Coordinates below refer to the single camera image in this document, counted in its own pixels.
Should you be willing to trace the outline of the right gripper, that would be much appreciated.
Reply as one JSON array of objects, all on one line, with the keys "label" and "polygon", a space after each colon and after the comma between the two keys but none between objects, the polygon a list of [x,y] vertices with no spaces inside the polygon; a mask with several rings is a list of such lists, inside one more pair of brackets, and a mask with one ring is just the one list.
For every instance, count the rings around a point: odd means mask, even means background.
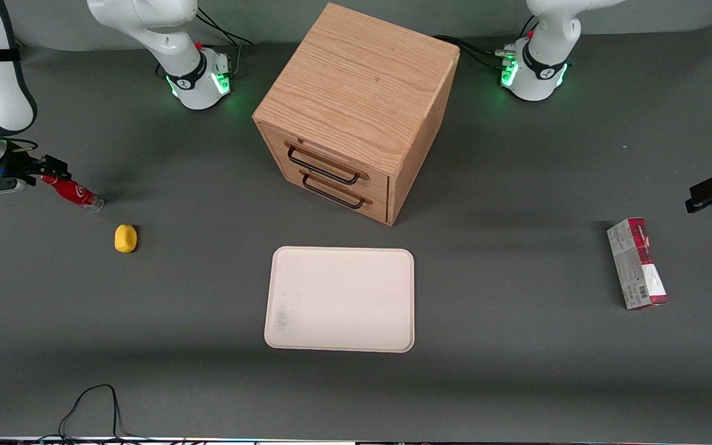
[{"label": "right gripper", "polygon": [[33,177],[37,176],[50,186],[65,186],[72,183],[71,179],[62,177],[71,176],[68,164],[53,156],[43,155],[37,160],[27,151],[8,150],[0,158],[0,186],[15,186],[18,180],[25,181],[28,185],[36,185]]}]

